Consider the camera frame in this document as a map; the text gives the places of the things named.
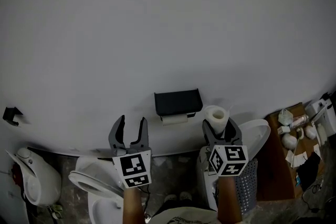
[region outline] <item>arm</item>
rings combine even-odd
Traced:
[[[145,224],[141,205],[141,193],[137,188],[126,188],[124,191],[124,224]]]
[[[219,177],[218,180],[218,220],[222,224],[241,222],[240,207],[233,177]]]

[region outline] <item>shoe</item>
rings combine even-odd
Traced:
[[[190,200],[190,201],[192,201],[193,200],[193,197],[191,196],[191,194],[190,193],[188,193],[188,192],[186,192],[186,191],[183,191],[183,192],[181,192],[180,193],[180,201],[182,201],[182,200]]]
[[[177,196],[175,194],[169,194],[164,198],[164,202],[169,201],[169,200],[177,201]]]

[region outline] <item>gray mesh basket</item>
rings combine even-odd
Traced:
[[[246,214],[257,205],[257,159],[248,162],[240,176],[236,176],[237,197],[241,214]]]

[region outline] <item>cardboard box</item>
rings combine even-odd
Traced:
[[[303,104],[299,103],[288,108],[294,117],[304,115]],[[278,135],[278,128],[281,124],[278,122],[280,111],[268,115],[265,119],[271,128],[271,133],[265,145],[257,154],[258,159],[258,191],[257,200],[286,200],[294,199],[302,194],[301,186],[296,186],[296,168],[291,168],[285,160],[288,150],[285,149],[281,142],[282,135]],[[318,144],[317,139],[311,140],[304,136],[299,141],[295,155],[307,152],[309,157],[314,152],[313,147]],[[321,160],[318,175],[323,173],[324,163]]]

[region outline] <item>black wall hook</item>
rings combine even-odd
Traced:
[[[18,122],[13,121],[15,115],[23,115],[23,114],[17,108],[6,108],[2,118],[10,125],[19,126]]]

